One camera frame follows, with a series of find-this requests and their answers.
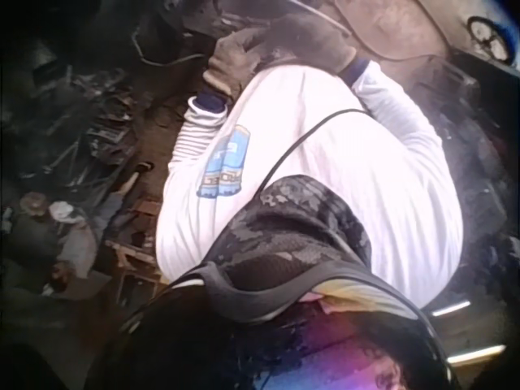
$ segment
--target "hand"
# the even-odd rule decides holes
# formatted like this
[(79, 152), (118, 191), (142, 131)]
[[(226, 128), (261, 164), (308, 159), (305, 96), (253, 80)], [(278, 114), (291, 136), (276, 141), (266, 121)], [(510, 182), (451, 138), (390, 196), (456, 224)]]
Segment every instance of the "hand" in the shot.
[(204, 81), (235, 101), (262, 60), (265, 49), (258, 43), (265, 32), (264, 28), (245, 28), (219, 39)]
[(311, 14), (287, 15), (271, 25), (267, 41), (272, 47), (291, 51), (311, 67), (337, 75), (356, 57), (342, 32)]

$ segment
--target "shirt sleeve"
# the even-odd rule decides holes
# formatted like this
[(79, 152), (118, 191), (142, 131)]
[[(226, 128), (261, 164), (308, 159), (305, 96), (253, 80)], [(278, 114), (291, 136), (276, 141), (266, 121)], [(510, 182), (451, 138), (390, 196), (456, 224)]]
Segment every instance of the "shirt sleeve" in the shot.
[(435, 129), (404, 89), (383, 74), (378, 63), (370, 62), (352, 89), (375, 120), (401, 141), (418, 163), (448, 170)]
[(197, 161), (206, 151), (215, 135), (228, 117), (228, 110), (220, 97), (201, 93), (188, 100), (188, 110), (184, 114), (184, 124), (173, 148), (168, 164), (170, 172), (181, 164)]

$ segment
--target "person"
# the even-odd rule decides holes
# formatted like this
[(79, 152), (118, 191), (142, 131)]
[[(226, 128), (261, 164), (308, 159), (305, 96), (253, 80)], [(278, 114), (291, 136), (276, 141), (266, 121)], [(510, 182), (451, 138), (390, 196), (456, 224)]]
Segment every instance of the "person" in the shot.
[[(273, 48), (292, 60), (253, 77)], [(203, 77), (158, 218), (169, 280), (218, 241), (237, 269), (284, 270), (263, 286), (244, 271), (237, 287), (270, 288), (353, 251), (419, 308), (440, 293), (462, 251), (457, 193), (435, 129), (378, 63), (300, 14), (222, 38)]]
[(98, 255), (98, 249), (106, 228), (121, 209), (124, 198), (134, 188), (140, 176), (153, 169), (154, 164), (152, 162), (137, 164), (130, 178), (124, 181), (116, 191), (109, 193), (103, 203), (95, 209), (89, 222), (80, 215), (72, 218), (75, 211), (67, 203), (54, 203), (54, 205), (61, 206), (63, 209), (70, 210), (65, 210), (64, 214), (60, 215), (57, 207), (53, 218), (60, 223), (73, 223), (73, 225), (61, 240), (63, 246), (52, 266), (50, 276), (43, 287), (42, 295), (64, 293), (74, 277), (80, 279), (89, 277), (90, 269)]
[(462, 234), (421, 111), (303, 15), (224, 38), (204, 79), (214, 90), (189, 101), (158, 221), (175, 281), (122, 325), (85, 390), (459, 389), (418, 308)]

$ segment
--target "blue logo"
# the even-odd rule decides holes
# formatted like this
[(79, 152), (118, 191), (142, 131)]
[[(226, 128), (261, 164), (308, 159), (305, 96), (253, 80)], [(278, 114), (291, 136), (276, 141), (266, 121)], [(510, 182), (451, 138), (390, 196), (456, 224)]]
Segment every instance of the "blue logo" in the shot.
[(199, 197), (231, 197), (241, 191), (249, 138), (247, 129), (237, 125), (229, 136), (219, 140), (206, 164), (204, 177), (197, 191)]

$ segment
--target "wire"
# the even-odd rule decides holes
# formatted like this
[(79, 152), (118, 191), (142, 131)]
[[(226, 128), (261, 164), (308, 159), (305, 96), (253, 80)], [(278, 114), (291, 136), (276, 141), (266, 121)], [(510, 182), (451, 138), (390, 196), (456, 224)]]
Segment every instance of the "wire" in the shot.
[[(288, 2), (297, 2), (297, 0), (287, 0), (287, 1)], [(375, 56), (377, 56), (377, 57), (379, 57), (381, 59), (384, 59), (386, 61), (390, 61), (390, 62), (393, 62), (393, 63), (402, 63), (402, 62), (410, 61), (410, 60), (414, 60), (414, 59), (425, 59), (425, 58), (441, 57), (438, 54), (433, 54), (433, 53), (431, 53), (431, 54), (414, 55), (414, 56), (411, 56), (411, 57), (400, 57), (400, 58), (388, 56), (386, 54), (381, 54), (379, 51), (374, 49), (369, 43), (367, 43), (365, 40), (363, 40), (359, 36), (359, 34), (352, 28), (352, 24), (349, 22), (349, 18), (347, 18), (347, 16), (343, 12), (343, 9), (338, 5), (337, 0), (329, 0), (328, 2), (331, 5), (334, 6), (334, 8), (338, 12), (338, 14), (340, 14), (341, 18), (343, 19), (343, 21), (352, 29), (352, 35), (365, 47), (365, 49), (367, 49), (373, 55), (375, 55)], [(428, 12), (428, 10), (424, 6), (424, 4), (420, 0), (415, 0), (415, 2), (421, 7), (422, 11), (426, 14), (427, 18), (433, 23), (435, 29), (439, 33), (439, 35), (442, 38), (442, 40), (445, 43), (445, 45), (447, 47), (450, 47), (451, 45), (449, 44), (449, 40), (448, 40), (446, 34), (442, 30), (442, 28), (439, 26), (439, 24), (433, 19), (433, 16), (431, 16), (431, 14)]]
[(137, 26), (136, 31), (134, 31), (132, 34), (132, 43), (133, 43), (134, 47), (136, 48), (137, 53), (139, 54), (139, 59), (141, 60), (142, 63), (145, 63), (146, 65), (150, 65), (152, 67), (171, 67), (178, 63), (183, 63), (183, 62), (189, 61), (190, 59), (200, 59), (200, 58), (205, 57), (204, 54), (191, 54), (191, 55), (188, 55), (183, 58), (175, 59), (175, 60), (171, 61), (170, 63), (156, 63), (155, 61), (150, 61), (149, 59), (147, 59), (145, 57), (145, 55), (143, 54), (143, 50), (141, 49), (141, 47), (139, 46), (139, 43), (137, 42), (137, 34), (139, 34), (139, 26)]
[[(379, 51), (374, 49), (369, 43), (367, 43), (365, 40), (363, 40), (359, 36), (359, 34), (353, 29), (352, 24), (349, 22), (349, 19), (347, 18), (347, 16), (343, 13), (342, 8), (338, 5), (337, 0), (328, 0), (327, 2), (330, 3), (332, 6), (334, 6), (334, 8), (338, 12), (338, 14), (340, 14), (341, 19), (343, 19), (343, 21), (349, 26), (350, 29), (345, 27), (343, 24), (335, 21), (330, 16), (323, 14), (322, 12), (314, 9), (312, 6), (307, 6), (306, 4), (300, 2), (299, 0), (286, 0), (286, 1), (294, 4), (295, 6), (298, 6), (298, 7), (302, 8), (302, 9), (308, 11), (308, 12), (311, 12), (311, 13), (319, 16), (320, 18), (326, 20), (329, 24), (332, 24), (333, 26), (339, 28), (341, 31), (343, 31), (347, 35), (354, 36), (367, 49), (367, 51), (369, 51), (373, 55), (375, 55), (375, 56), (377, 56), (377, 57), (379, 57), (381, 59), (384, 59), (386, 61), (391, 61), (391, 62), (394, 62), (394, 63), (401, 63), (401, 62), (410, 61), (410, 60), (413, 60), (413, 59), (425, 59), (425, 58), (432, 58), (432, 57), (440, 57), (437, 54), (420, 54), (420, 55), (415, 55), (415, 56), (412, 56), (412, 57), (398, 58), (398, 57), (391, 57), (391, 56), (388, 56), (386, 54), (381, 54)], [(448, 41), (448, 38), (446, 37), (446, 34), (442, 30), (442, 28), (437, 24), (437, 22), (433, 19), (433, 17), (428, 12), (426, 7), (421, 3), (420, 0), (415, 0), (415, 2), (422, 8), (424, 13), (428, 17), (428, 19), (434, 24), (435, 29), (439, 32), (439, 34), (440, 34), (441, 38), (443, 39), (444, 43), (446, 44), (446, 46), (450, 47), (451, 45), (449, 44), (449, 41)]]
[(306, 10), (312, 14), (315, 14), (316, 16), (319, 16), (320, 18), (326, 20), (328, 23), (332, 24), (333, 26), (335, 26), (338, 29), (340, 29), (341, 31), (343, 31), (345, 34), (352, 35), (352, 32), (348, 28), (346, 28), (343, 24), (336, 22), (330, 16), (325, 15), (324, 13), (314, 9), (312, 6), (308, 6), (308, 5), (304, 4), (303, 2), (299, 2), (298, 0), (287, 0), (287, 1), (294, 4), (295, 6), (303, 8), (304, 10)]
[(280, 168), (280, 165), (285, 161), (285, 159), (301, 144), (303, 144), (307, 138), (312, 136), (315, 132), (317, 132), (324, 124), (326, 124), (329, 120), (334, 119), (338, 115), (342, 114), (348, 114), (350, 112), (357, 112), (358, 114), (364, 114), (370, 116), (370, 114), (364, 110), (359, 110), (357, 108), (349, 108), (346, 110), (339, 110), (332, 114), (330, 114), (327, 118), (322, 119), (317, 125), (315, 125), (313, 128), (311, 128), (308, 132), (306, 132), (303, 136), (298, 138), (290, 147), (285, 151), (285, 153), (278, 159), (276, 164), (271, 168), (269, 173), (267, 173), (266, 177), (264, 178), (263, 182), (260, 184), (260, 187), (258, 187), (257, 192), (254, 194), (253, 198), (259, 197), (262, 191), (266, 188), (266, 186), (269, 184), (269, 180), (273, 177), (273, 175), (276, 173), (278, 168)]

